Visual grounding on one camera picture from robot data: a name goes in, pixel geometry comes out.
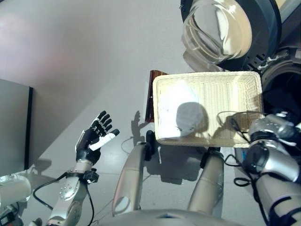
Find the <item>white wicker basket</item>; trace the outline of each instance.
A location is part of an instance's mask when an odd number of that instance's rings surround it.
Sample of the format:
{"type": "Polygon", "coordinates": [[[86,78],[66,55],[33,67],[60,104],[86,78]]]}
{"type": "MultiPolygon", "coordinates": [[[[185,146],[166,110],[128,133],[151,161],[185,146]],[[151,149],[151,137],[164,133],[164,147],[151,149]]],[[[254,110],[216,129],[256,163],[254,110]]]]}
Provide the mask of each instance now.
{"type": "MultiPolygon", "coordinates": [[[[236,112],[262,112],[261,95],[261,80],[259,74],[255,72],[207,72],[159,76],[153,83],[156,139],[165,145],[248,147],[248,143],[230,126],[229,116],[236,112]],[[202,126],[198,126],[194,132],[184,137],[159,137],[160,130],[164,129],[159,123],[160,97],[167,92],[169,86],[179,81],[185,81],[198,97],[205,116],[202,126]]],[[[239,119],[239,125],[247,129],[252,120],[260,117],[260,114],[245,114],[239,119]]]]}

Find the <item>gray floor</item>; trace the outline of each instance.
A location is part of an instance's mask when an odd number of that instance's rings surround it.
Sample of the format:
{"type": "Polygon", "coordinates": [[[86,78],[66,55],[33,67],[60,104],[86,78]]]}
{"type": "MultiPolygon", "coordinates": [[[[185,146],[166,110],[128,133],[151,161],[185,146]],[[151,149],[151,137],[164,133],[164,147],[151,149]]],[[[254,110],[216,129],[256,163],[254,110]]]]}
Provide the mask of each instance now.
{"type": "MultiPolygon", "coordinates": [[[[143,122],[149,71],[191,71],[182,58],[179,4],[174,0],[0,3],[0,78],[35,89],[28,170],[33,187],[74,165],[78,136],[105,109],[121,133],[102,148],[95,166],[100,180],[89,188],[95,220],[111,217],[115,185],[133,148],[131,122],[137,111],[142,115],[138,125],[143,122]]],[[[141,136],[148,129],[153,125],[141,128],[141,136]]],[[[174,170],[158,170],[156,159],[145,168],[143,209],[187,207],[199,175],[195,150],[176,148],[165,162],[174,170]]],[[[232,183],[235,174],[235,169],[225,168],[223,218],[246,226],[263,225],[252,193],[232,183]]],[[[59,184],[54,184],[39,195],[53,205],[58,189],[59,184]]],[[[37,217],[45,222],[50,214],[33,198],[23,208],[25,225],[37,217]]],[[[90,217],[85,200],[79,225],[86,225],[90,217]]]]}

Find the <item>robotic hand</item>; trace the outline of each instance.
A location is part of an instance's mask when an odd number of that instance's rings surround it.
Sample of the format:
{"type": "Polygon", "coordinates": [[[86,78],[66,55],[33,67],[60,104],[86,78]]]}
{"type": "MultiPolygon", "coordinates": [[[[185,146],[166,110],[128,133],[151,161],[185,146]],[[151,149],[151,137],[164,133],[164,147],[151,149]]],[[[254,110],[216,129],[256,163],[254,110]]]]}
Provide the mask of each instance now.
{"type": "Polygon", "coordinates": [[[100,158],[100,148],[119,134],[119,130],[112,129],[110,115],[101,112],[92,122],[90,128],[82,131],[75,145],[76,161],[88,160],[93,165],[100,158]]]}
{"type": "Polygon", "coordinates": [[[119,134],[118,129],[109,132],[112,128],[111,122],[110,115],[103,111],[93,120],[91,126],[82,132],[75,146],[75,167],[53,181],[66,177],[56,205],[52,208],[44,203],[52,210],[47,222],[48,226],[75,226],[81,216],[82,203],[87,194],[93,209],[87,185],[98,181],[99,175],[92,166],[100,158],[100,148],[119,134]]]}
{"type": "Polygon", "coordinates": [[[299,128],[270,114],[254,120],[248,133],[251,143],[243,168],[257,175],[254,197],[266,224],[300,225],[300,166],[282,145],[296,145],[301,135],[299,128]],[[269,223],[263,209],[268,214],[269,223]]]}

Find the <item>white wall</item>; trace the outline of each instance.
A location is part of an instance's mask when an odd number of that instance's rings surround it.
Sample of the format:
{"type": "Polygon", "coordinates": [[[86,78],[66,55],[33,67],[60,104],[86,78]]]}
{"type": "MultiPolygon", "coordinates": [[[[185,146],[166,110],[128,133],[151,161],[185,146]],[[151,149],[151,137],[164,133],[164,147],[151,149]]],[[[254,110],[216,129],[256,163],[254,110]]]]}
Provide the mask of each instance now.
{"type": "MultiPolygon", "coordinates": [[[[95,166],[101,174],[99,183],[90,186],[95,219],[110,216],[110,200],[127,158],[120,146],[132,136],[131,120],[136,111],[145,108],[149,71],[190,71],[182,59],[179,5],[180,1],[175,0],[0,3],[0,78],[35,89],[30,158],[39,176],[55,178],[73,166],[74,145],[81,130],[102,109],[111,114],[114,127],[120,129],[120,135],[102,148],[101,159],[95,166]]],[[[151,125],[143,128],[141,134],[148,128],[151,125]]],[[[127,151],[132,147],[132,141],[123,145],[127,151]]],[[[170,205],[185,209],[196,183],[185,180],[179,186],[162,184],[157,175],[147,181],[150,187],[143,191],[143,208],[170,205]]],[[[230,179],[228,182],[230,192],[234,185],[230,179]]],[[[54,205],[58,189],[59,185],[52,185],[40,196],[54,205]]],[[[225,203],[231,214],[224,217],[245,225],[262,224],[252,195],[241,191],[243,198],[225,203]],[[241,199],[249,204],[248,209],[231,212],[231,204],[241,199]]],[[[34,199],[29,200],[27,207],[22,214],[25,224],[36,217],[45,221],[49,215],[34,199]]],[[[90,211],[85,200],[79,225],[88,223],[90,211]]]]}

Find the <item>black cable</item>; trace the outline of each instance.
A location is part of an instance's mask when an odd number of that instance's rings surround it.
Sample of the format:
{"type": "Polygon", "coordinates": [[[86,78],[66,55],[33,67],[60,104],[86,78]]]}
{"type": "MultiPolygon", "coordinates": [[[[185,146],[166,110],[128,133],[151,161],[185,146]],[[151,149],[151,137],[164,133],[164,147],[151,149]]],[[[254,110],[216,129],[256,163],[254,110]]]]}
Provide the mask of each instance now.
{"type": "Polygon", "coordinates": [[[225,160],[224,160],[225,165],[227,165],[227,166],[233,166],[233,167],[240,167],[240,165],[232,165],[232,164],[227,163],[227,160],[228,160],[228,158],[230,158],[230,157],[232,157],[232,158],[234,158],[234,159],[236,160],[236,158],[235,158],[234,155],[229,154],[229,155],[227,156],[227,158],[225,158],[225,160]]]}
{"type": "Polygon", "coordinates": [[[250,141],[246,138],[246,136],[244,135],[245,133],[247,132],[243,132],[241,129],[240,129],[240,126],[238,124],[238,122],[236,121],[235,119],[235,116],[236,115],[239,115],[239,114],[245,114],[245,113],[255,113],[255,114],[262,114],[262,115],[266,115],[265,113],[262,113],[262,112],[256,112],[256,111],[246,111],[246,112],[237,112],[235,114],[233,114],[230,118],[230,126],[248,143],[250,143],[250,141]]]}
{"type": "Polygon", "coordinates": [[[92,217],[91,217],[90,223],[88,224],[88,226],[90,226],[92,224],[92,222],[93,222],[93,219],[94,219],[94,205],[93,205],[93,201],[92,201],[90,192],[88,190],[88,186],[86,186],[86,190],[87,190],[87,194],[88,194],[88,197],[89,197],[89,200],[90,200],[90,204],[91,204],[91,208],[92,208],[92,217]]]}
{"type": "Polygon", "coordinates": [[[63,173],[61,176],[59,176],[57,179],[54,179],[54,180],[52,180],[52,181],[49,181],[49,182],[47,182],[47,183],[44,183],[44,184],[38,186],[38,187],[33,191],[33,193],[32,193],[33,197],[34,197],[37,201],[39,201],[40,203],[42,203],[44,206],[46,206],[47,208],[53,210],[53,207],[52,207],[52,206],[50,206],[49,204],[47,204],[46,202],[44,202],[43,200],[41,200],[40,198],[38,198],[38,197],[36,196],[36,192],[37,192],[38,190],[40,190],[41,188],[45,187],[45,186],[48,186],[48,185],[50,185],[50,184],[52,184],[52,183],[55,183],[55,182],[61,180],[61,179],[64,178],[66,175],[67,175],[67,172],[64,172],[64,173],[63,173]]]}
{"type": "MultiPolygon", "coordinates": [[[[242,163],[232,154],[228,155],[227,158],[225,159],[225,164],[226,164],[226,160],[229,158],[229,157],[233,157],[236,162],[238,163],[238,166],[242,167],[242,163]]],[[[264,223],[269,226],[269,221],[267,219],[267,216],[264,212],[264,209],[263,209],[263,205],[262,205],[262,202],[260,201],[260,198],[259,198],[259,195],[258,195],[258,190],[256,188],[256,181],[258,178],[256,179],[253,179],[253,177],[251,176],[251,174],[247,171],[244,170],[244,172],[246,173],[246,175],[249,177],[249,179],[247,178],[235,178],[234,179],[234,184],[239,186],[239,187],[244,187],[244,186],[248,186],[248,185],[251,185],[252,186],[252,189],[253,189],[253,196],[254,196],[254,199],[255,201],[258,203],[259,205],[259,209],[260,209],[260,212],[261,212],[261,215],[263,217],[263,220],[264,220],[264,223]],[[240,184],[238,181],[244,181],[245,183],[244,184],[240,184]]]]}

